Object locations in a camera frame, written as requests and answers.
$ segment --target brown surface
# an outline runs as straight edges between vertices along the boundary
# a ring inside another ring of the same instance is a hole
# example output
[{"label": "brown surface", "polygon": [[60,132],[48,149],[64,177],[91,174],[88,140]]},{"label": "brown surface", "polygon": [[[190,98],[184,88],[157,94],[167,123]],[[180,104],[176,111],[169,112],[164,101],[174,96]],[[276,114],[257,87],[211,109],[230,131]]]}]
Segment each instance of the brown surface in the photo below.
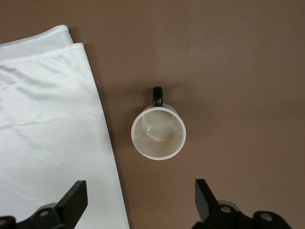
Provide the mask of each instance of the brown surface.
[{"label": "brown surface", "polygon": [[[249,216],[270,210],[304,228],[303,0],[1,1],[0,43],[60,24],[85,44],[131,229],[189,229],[196,178]],[[155,85],[187,129],[165,161],[130,138]]]}]

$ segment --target white cloth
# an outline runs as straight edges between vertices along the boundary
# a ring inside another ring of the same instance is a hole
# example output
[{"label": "white cloth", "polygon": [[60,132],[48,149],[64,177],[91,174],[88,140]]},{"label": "white cloth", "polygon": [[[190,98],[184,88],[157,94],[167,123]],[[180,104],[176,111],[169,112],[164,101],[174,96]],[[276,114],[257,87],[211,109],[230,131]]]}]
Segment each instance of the white cloth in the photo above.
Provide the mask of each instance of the white cloth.
[{"label": "white cloth", "polygon": [[0,216],[17,222],[87,181],[77,229],[128,229],[109,133],[81,43],[58,26],[0,45]]}]

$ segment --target black mug handle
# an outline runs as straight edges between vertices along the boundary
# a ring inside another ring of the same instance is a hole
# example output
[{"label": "black mug handle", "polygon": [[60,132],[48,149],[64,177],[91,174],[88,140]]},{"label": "black mug handle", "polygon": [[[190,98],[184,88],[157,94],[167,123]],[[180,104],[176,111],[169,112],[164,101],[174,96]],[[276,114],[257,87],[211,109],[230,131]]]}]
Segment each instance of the black mug handle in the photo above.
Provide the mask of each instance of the black mug handle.
[{"label": "black mug handle", "polygon": [[153,88],[153,106],[162,106],[163,104],[163,91],[162,87]]}]

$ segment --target mug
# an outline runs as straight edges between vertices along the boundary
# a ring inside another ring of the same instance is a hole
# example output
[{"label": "mug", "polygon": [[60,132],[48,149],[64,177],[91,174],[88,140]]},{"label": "mug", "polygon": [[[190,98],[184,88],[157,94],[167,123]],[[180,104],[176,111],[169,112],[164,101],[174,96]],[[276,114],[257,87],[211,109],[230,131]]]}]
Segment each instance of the mug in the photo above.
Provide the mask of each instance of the mug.
[{"label": "mug", "polygon": [[145,157],[165,160],[183,147],[186,130],[178,112],[163,103],[162,87],[154,87],[153,104],[146,107],[133,122],[132,142]]}]

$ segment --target mug rim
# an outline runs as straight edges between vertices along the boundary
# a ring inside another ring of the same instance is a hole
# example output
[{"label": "mug rim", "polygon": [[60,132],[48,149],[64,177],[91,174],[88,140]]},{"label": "mug rim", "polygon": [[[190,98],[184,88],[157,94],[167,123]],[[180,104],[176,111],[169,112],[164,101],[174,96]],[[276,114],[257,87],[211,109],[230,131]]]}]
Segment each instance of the mug rim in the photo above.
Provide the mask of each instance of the mug rim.
[{"label": "mug rim", "polygon": [[[173,153],[169,154],[168,156],[162,156],[162,157],[155,157],[155,156],[150,156],[150,155],[147,155],[145,153],[143,153],[135,144],[134,142],[134,131],[135,131],[135,126],[137,125],[138,121],[140,120],[140,118],[145,115],[146,113],[148,112],[151,112],[151,111],[166,111],[170,114],[172,114],[180,123],[181,127],[182,127],[182,130],[183,130],[183,136],[182,136],[182,141],[178,147],[177,150],[175,150]],[[185,125],[184,125],[184,122],[182,121],[182,119],[180,118],[180,116],[178,114],[176,114],[174,111],[168,109],[168,108],[165,108],[165,107],[162,107],[162,106],[158,106],[158,107],[151,107],[151,108],[148,108],[144,111],[142,111],[134,120],[133,124],[132,124],[132,131],[131,131],[131,135],[132,135],[132,143],[134,145],[134,147],[138,150],[138,152],[140,154],[142,154],[143,156],[149,158],[149,159],[152,159],[152,160],[166,160],[166,159],[169,159],[173,156],[175,156],[176,154],[178,154],[180,152],[180,150],[182,149],[182,147],[184,146],[184,143],[185,143],[185,140],[186,140],[186,129],[185,129]]]}]

